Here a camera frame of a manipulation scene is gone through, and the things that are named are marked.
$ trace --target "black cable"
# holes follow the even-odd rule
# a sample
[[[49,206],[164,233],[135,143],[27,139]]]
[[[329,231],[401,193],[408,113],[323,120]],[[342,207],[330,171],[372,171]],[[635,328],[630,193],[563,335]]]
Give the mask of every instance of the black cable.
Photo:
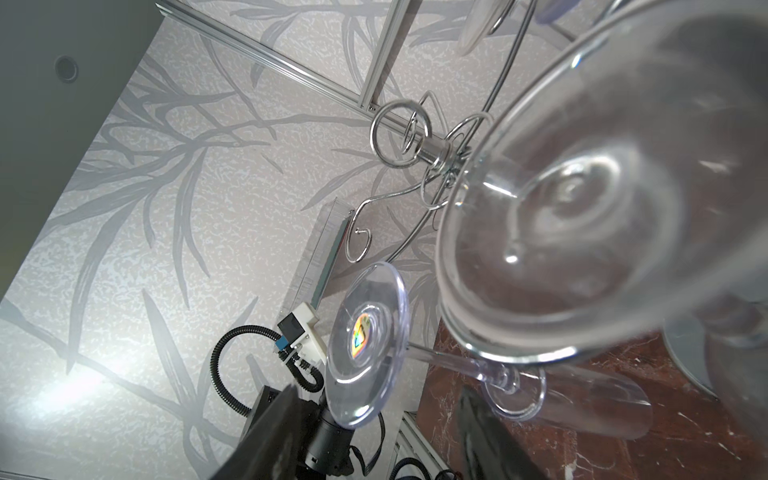
[[[389,474],[389,480],[395,480],[395,477],[397,476],[398,472],[403,469],[406,465],[414,465],[416,468],[418,468],[422,475],[424,475],[424,480],[432,480],[432,477],[429,476],[429,470],[424,466],[421,460],[418,458],[408,457],[404,458],[403,460],[400,460],[395,464],[395,468],[392,469],[392,473]]]
[[[238,335],[243,335],[244,333],[256,333],[257,335],[265,336],[266,338],[272,340],[273,342],[276,342],[277,340],[282,337],[278,332],[275,332],[272,329],[268,329],[265,326],[259,326],[259,325],[243,325],[238,326],[237,328],[234,328],[230,330],[227,333],[224,333],[224,336],[221,337],[219,342],[214,347],[213,352],[210,354],[210,378],[214,383],[214,389],[216,389],[216,393],[219,394],[221,399],[229,405],[232,410],[235,412],[241,414],[244,417],[247,417],[250,413],[250,409],[243,405],[240,401],[238,401],[230,392],[227,390],[227,387],[224,386],[223,382],[221,381],[221,376],[219,375],[219,360],[221,357],[221,352],[224,349],[224,346],[229,343],[230,340],[232,340],[234,337]],[[285,361],[285,359],[288,357],[288,355],[292,352],[284,350],[280,350],[278,352],[278,355],[281,360]],[[300,361],[301,368],[305,370],[309,370],[310,375],[315,379],[315,383],[312,384],[308,382],[304,375],[299,371],[299,368],[296,366],[296,361]],[[299,385],[305,389],[308,392],[315,393],[319,392],[323,389],[323,374],[320,373],[320,371],[315,368],[314,366],[310,365],[306,360],[301,359],[297,354],[293,354],[293,358],[289,359],[288,362],[286,362],[286,366],[288,367],[288,370],[293,375],[293,378],[296,379],[296,381],[299,383]]]
[[[445,470],[441,470],[437,472],[437,475],[435,475],[435,480],[459,480],[461,476],[457,473],[456,470],[451,470],[450,468],[446,468]]]
[[[376,453],[373,454],[373,457],[371,457],[371,462],[366,465],[366,461],[362,458],[362,453],[360,452],[360,449],[355,447],[354,445],[350,445],[349,449],[352,450],[352,453],[355,454],[355,457],[357,457],[358,462],[360,462],[360,468],[362,468],[362,476],[367,477],[368,474],[373,470],[373,467],[376,466],[376,462],[379,460],[379,455],[382,454],[382,447],[384,446],[384,435],[386,435],[386,429],[384,428],[384,416],[381,412],[379,412],[379,426],[382,430],[382,438],[379,442],[379,449],[376,450]]]
[[[389,474],[389,480],[395,480],[395,477],[397,476],[398,472],[400,472],[400,470],[404,468],[406,465],[414,465],[416,468],[421,470],[422,475],[424,475],[424,480],[432,480],[429,477],[429,471],[424,466],[422,461],[419,460],[418,458],[413,458],[413,457],[404,458],[403,460],[400,460],[399,462],[397,462],[395,464],[395,468],[392,469],[392,473]],[[437,476],[435,477],[435,480],[457,480],[458,478],[460,477],[455,471],[451,470],[450,468],[447,468],[445,470],[441,470],[440,472],[438,472]],[[397,480],[421,480],[421,479],[419,477],[414,477],[413,475],[409,475],[407,477],[397,478]]]
[[[299,366],[302,369],[307,370],[312,378],[315,379],[313,384],[309,383],[304,375],[299,371],[299,368],[296,366],[297,360],[299,360]],[[296,382],[299,384],[299,386],[301,386],[301,388],[305,389],[307,392],[317,393],[323,389],[323,374],[320,373],[320,371],[315,368],[315,366],[310,365],[310,363],[305,359],[300,358],[298,353],[294,353],[293,357],[286,362],[286,367],[288,367],[288,370],[290,370],[291,375],[293,375],[293,378],[296,379]]]

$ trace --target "gray wall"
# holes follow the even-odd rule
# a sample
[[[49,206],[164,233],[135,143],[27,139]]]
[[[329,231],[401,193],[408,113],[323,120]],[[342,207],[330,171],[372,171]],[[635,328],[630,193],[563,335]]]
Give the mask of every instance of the gray wall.
[[[0,301],[0,478],[209,478],[244,424],[211,388],[216,341],[243,323],[274,327],[325,202],[358,205],[422,175],[373,159],[368,129],[165,20]],[[349,284],[422,210],[410,196],[362,212],[373,242],[363,262],[338,263],[318,309],[326,341]],[[417,341],[437,322],[434,242],[425,229],[396,262]],[[250,337],[221,364],[245,404],[290,381],[271,343]],[[425,374],[403,367],[384,452]],[[378,422],[356,432],[364,458],[379,435]]]
[[[0,5],[0,297],[161,20],[151,0]],[[78,63],[74,83],[57,79],[59,55]]]

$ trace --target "holographic sticker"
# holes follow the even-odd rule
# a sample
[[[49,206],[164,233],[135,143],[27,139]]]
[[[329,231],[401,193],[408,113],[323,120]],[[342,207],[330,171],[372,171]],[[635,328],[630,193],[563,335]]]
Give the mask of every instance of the holographic sticker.
[[[355,328],[352,331],[352,358],[357,358],[360,352],[366,348],[370,331],[371,317],[368,313],[363,313],[357,317]]]

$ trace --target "metal wine glass holder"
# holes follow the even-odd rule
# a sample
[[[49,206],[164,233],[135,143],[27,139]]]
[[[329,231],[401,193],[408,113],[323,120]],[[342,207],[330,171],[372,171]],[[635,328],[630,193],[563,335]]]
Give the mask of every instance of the metal wine glass holder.
[[[489,32],[489,35],[498,29],[499,25],[501,25],[504,19],[511,12],[512,7],[515,6],[515,3],[516,0],[512,0],[509,2],[508,6],[504,8],[501,15],[495,21],[491,31]],[[447,122],[445,121],[445,115],[442,112],[442,107],[440,106],[437,96],[434,92],[427,90],[419,102],[409,99],[398,99],[383,105],[378,110],[378,112],[376,112],[376,115],[371,121],[370,145],[371,149],[379,158],[379,160],[381,160],[382,163],[384,163],[384,165],[387,167],[395,169],[412,167],[420,161],[424,162],[426,167],[421,181],[419,181],[417,184],[410,185],[403,190],[397,190],[388,194],[375,195],[373,197],[366,198],[355,210],[350,212],[352,214],[352,219],[348,226],[349,234],[344,240],[344,254],[350,263],[360,262],[363,258],[365,258],[369,248],[371,247],[371,230],[369,228],[358,228],[356,226],[358,217],[366,205],[379,200],[400,197],[415,191],[419,192],[419,198],[424,204],[426,211],[422,215],[419,222],[413,227],[408,236],[406,236],[403,242],[399,245],[399,247],[397,247],[397,249],[386,258],[387,262],[392,262],[419,235],[419,232],[421,232],[422,228],[429,221],[429,218],[437,210],[442,209],[448,204],[447,196],[445,199],[443,199],[443,195],[447,190],[453,187],[453,184],[455,183],[458,174],[461,172],[462,167],[472,154],[472,149],[469,146],[469,142],[475,136],[478,129],[480,128],[481,123],[484,120],[487,120],[489,124],[493,124],[495,121],[489,111],[491,110],[496,97],[498,97],[498,93],[502,89],[502,85],[509,75],[509,71],[511,70],[512,65],[515,63],[515,58],[517,57],[518,51],[520,50],[523,37],[525,37],[525,34],[528,31],[528,27],[531,24],[531,19],[533,18],[533,14],[536,9],[536,3],[537,0],[531,0],[530,3],[528,3],[528,6],[525,10],[525,16],[522,20],[522,23],[520,24],[520,29],[518,30],[518,33],[515,36],[515,40],[512,43],[512,47],[510,48],[510,51],[507,55],[504,67],[499,73],[496,83],[494,84],[493,89],[491,89],[491,93],[488,95],[488,99],[485,101],[481,111],[470,114],[468,117],[458,122],[453,128],[449,130]],[[432,101],[435,110],[437,111],[437,115],[443,131],[448,132],[444,138],[439,137],[435,133],[435,130],[432,127],[432,119],[429,117],[429,114],[423,107],[427,98]],[[379,145],[378,133],[386,119],[390,117],[390,114],[396,108],[405,108],[412,111],[412,113],[406,124],[406,129],[402,134],[402,144],[400,146],[400,151],[396,152],[396,156],[399,158],[392,159],[387,157],[387,155],[385,155],[385,153],[382,151],[382,148]],[[426,186],[439,178],[441,179],[440,185],[430,200],[427,197]],[[365,246],[357,257],[355,257],[350,252],[350,242],[353,238],[351,233],[354,233],[355,235],[366,236]]]

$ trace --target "glass stem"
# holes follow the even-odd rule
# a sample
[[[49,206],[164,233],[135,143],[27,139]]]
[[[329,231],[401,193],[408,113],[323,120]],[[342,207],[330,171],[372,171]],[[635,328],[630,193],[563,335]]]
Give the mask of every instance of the glass stem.
[[[507,393],[514,393],[519,385],[517,369],[499,362],[491,362],[486,359],[470,359],[464,356],[451,355],[450,353],[436,352],[415,343],[408,344],[406,357],[471,376],[473,379],[503,389]]]
[[[729,293],[694,311],[707,332],[718,341],[743,349],[765,347],[768,320],[753,303]]]

